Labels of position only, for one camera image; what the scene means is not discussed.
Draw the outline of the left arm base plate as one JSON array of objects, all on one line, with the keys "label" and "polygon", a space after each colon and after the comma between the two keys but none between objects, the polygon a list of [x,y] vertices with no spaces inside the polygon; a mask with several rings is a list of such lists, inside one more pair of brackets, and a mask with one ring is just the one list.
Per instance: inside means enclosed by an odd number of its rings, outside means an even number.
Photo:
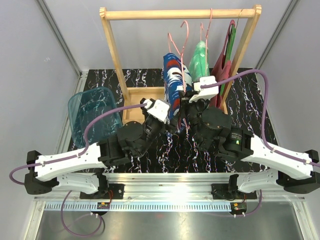
[{"label": "left arm base plate", "polygon": [[82,200],[122,200],[124,198],[125,185],[121,183],[111,183],[107,191],[98,191],[92,194],[81,192],[79,198]]}]

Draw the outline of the green patterned trousers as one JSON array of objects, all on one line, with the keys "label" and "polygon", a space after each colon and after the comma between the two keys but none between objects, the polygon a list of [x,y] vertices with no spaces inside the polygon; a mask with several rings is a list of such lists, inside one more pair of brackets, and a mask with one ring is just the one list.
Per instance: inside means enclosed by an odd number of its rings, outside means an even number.
[{"label": "green patterned trousers", "polygon": [[208,48],[204,41],[200,41],[194,50],[190,60],[189,73],[193,82],[198,81],[201,77],[209,76]]}]

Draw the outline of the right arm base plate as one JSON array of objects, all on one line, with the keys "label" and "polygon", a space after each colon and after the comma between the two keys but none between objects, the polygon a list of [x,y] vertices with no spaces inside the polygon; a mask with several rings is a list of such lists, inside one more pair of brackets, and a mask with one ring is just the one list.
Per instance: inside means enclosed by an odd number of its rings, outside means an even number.
[{"label": "right arm base plate", "polygon": [[227,183],[213,183],[211,184],[211,195],[214,200],[257,200],[257,192],[244,193],[237,189],[229,189]]}]

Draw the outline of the blue patterned trousers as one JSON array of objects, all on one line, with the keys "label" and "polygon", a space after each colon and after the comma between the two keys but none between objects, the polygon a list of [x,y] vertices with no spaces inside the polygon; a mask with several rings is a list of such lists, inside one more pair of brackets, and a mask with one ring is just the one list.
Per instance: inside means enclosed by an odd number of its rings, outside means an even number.
[{"label": "blue patterned trousers", "polygon": [[185,64],[174,53],[163,56],[164,100],[170,104],[170,111],[166,118],[167,131],[170,135],[180,131],[179,110],[180,92],[192,90],[192,77]]}]

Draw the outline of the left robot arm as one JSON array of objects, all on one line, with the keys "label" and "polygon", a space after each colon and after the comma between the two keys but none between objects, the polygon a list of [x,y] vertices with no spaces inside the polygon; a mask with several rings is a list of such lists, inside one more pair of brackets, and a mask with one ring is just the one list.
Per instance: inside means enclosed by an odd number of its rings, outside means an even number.
[{"label": "left robot arm", "polygon": [[29,151],[26,159],[29,172],[24,177],[23,185],[29,195],[42,195],[65,187],[102,199],[109,191],[106,177],[99,174],[90,180],[77,172],[125,165],[132,158],[141,158],[158,135],[169,128],[165,121],[149,115],[144,123],[127,122],[115,135],[93,143],[88,148],[56,155]]}]

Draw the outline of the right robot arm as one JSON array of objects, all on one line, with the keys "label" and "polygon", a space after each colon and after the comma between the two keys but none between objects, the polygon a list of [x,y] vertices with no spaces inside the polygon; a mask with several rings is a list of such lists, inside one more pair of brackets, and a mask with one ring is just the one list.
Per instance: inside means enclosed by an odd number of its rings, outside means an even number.
[{"label": "right robot arm", "polygon": [[264,165],[268,170],[246,175],[233,174],[222,193],[232,198],[273,187],[293,194],[309,194],[320,187],[320,174],[313,170],[319,155],[315,150],[294,152],[277,145],[266,146],[248,130],[233,127],[231,116],[210,106],[189,91],[180,94],[179,115],[186,119],[196,147],[224,161],[242,161]]}]

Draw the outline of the pink wire hanger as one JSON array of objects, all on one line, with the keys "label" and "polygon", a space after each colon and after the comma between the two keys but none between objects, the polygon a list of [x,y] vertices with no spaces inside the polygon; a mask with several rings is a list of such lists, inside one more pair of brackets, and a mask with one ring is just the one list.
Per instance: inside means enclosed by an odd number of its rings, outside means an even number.
[{"label": "pink wire hanger", "polygon": [[209,32],[210,32],[210,28],[211,28],[211,24],[212,24],[212,19],[213,19],[213,9],[210,9],[210,18],[209,18],[209,22],[207,25],[207,29],[205,32],[205,39],[204,40],[200,40],[201,43],[201,48],[200,48],[200,63],[201,63],[201,76],[205,77],[208,76],[208,67],[209,67],[209,63],[208,63],[208,52],[209,52]]},{"label": "pink wire hanger", "polygon": [[[168,53],[175,54],[181,60],[181,65],[182,65],[182,64],[185,64],[184,55],[185,55],[185,48],[189,39],[189,24],[186,20],[184,20],[181,25],[186,26],[186,37],[181,50],[178,49],[170,33],[167,34],[167,38],[168,38]],[[185,93],[187,90],[186,90],[184,76],[182,77],[182,79],[183,79],[183,87],[184,87],[183,92]]]}]

